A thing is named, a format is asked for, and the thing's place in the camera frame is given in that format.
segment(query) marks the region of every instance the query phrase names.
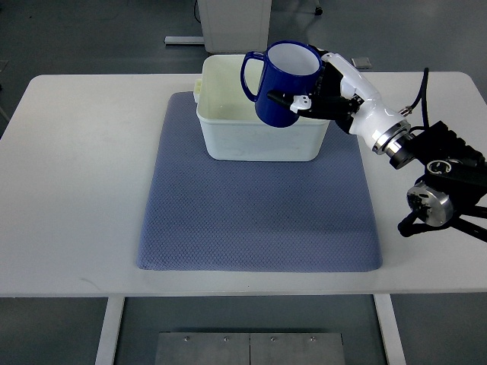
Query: metal plate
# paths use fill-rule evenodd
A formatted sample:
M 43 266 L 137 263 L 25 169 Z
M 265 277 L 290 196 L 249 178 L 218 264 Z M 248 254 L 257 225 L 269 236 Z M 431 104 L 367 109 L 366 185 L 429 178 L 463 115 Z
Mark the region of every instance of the metal plate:
M 345 365 L 339 333 L 160 333 L 155 365 Z
M 339 333 L 256 333 L 250 337 L 252 365 L 345 365 Z
M 368 57 L 355 57 L 352 59 L 352 64 L 358 70 L 367 70 L 372 68 L 371 61 L 368 59 Z
M 155 365 L 249 365 L 248 333 L 160 333 Z

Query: white plastic bin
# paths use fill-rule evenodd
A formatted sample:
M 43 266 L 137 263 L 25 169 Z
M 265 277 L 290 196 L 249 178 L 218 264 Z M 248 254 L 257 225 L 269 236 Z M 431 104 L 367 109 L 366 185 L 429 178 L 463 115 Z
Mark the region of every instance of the white plastic bin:
M 203 64 L 195 101 L 206 149 L 216 160 L 309 161 L 320 151 L 328 120 L 300 117 L 292 126 L 262 122 L 240 85 L 242 55 L 215 55 Z M 263 64 L 250 60 L 246 80 L 255 93 Z

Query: table leg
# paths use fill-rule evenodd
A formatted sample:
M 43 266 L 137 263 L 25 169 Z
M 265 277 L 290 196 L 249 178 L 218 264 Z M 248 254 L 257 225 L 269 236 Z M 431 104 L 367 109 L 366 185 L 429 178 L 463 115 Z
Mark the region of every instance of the table leg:
M 125 297 L 108 297 L 95 365 L 113 365 Z
M 403 345 L 397 328 L 396 316 L 389 294 L 375 294 L 375 309 L 379 319 L 382 342 L 389 365 L 406 365 Z

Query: robotic arm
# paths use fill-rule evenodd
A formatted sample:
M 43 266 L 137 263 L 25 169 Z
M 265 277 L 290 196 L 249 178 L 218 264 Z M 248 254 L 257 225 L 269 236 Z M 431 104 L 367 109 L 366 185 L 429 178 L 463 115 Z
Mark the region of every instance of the robotic arm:
M 399 112 L 382 102 L 377 89 L 341 55 L 317 49 L 323 70 L 310 95 L 268 92 L 269 99 L 300 116 L 335 120 L 345 133 L 361 136 L 376 154 L 386 154 L 397 170 L 416 159 L 425 173 L 407 192 L 412 212 L 398 225 L 403 236 L 453 227 L 487 242 L 487 230 L 460 216 L 487 218 L 476 204 L 487 194 L 487 165 L 483 155 L 466 145 L 443 122 L 428 124 L 428 69 L 416 101 Z M 422 102 L 424 127 L 406 117 Z M 422 130 L 418 135 L 414 131 Z M 423 223 L 415 224 L 419 219 Z

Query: white table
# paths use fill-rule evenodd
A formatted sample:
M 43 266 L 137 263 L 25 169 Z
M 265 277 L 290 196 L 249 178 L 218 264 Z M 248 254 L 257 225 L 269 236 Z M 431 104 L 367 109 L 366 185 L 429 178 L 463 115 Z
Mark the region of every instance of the white table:
M 395 110 L 415 99 L 422 78 L 366 75 Z M 138 238 L 167 101 L 192 90 L 198 77 L 52 75 L 31 81 L 0 141 L 0 296 L 109 297 L 103 359 L 113 355 L 110 342 L 116 340 L 124 297 L 487 290 L 487 243 L 453 229 L 400 236 L 396 225 L 410 212 L 406 192 L 422 175 L 422 165 L 416 161 L 396 171 L 362 141 L 384 257 L 380 269 L 314 274 L 138 269 Z M 432 72 L 428 108 L 431 123 L 443 120 L 468 144 L 484 149 L 487 106 L 468 76 Z M 419 107 L 408 120 L 422 124 Z M 389 306 L 387 298 L 376 296 Z

